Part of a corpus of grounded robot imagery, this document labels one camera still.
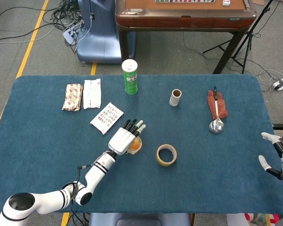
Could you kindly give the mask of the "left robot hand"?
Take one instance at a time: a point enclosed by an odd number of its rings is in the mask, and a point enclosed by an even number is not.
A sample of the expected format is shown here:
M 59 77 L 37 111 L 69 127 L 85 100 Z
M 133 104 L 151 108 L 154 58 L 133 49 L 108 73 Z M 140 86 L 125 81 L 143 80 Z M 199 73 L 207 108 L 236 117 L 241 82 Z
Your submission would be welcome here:
M 136 119 L 126 120 L 110 139 L 108 149 L 117 155 L 125 154 L 145 128 L 146 124 L 143 123 L 143 120 L 139 122 Z

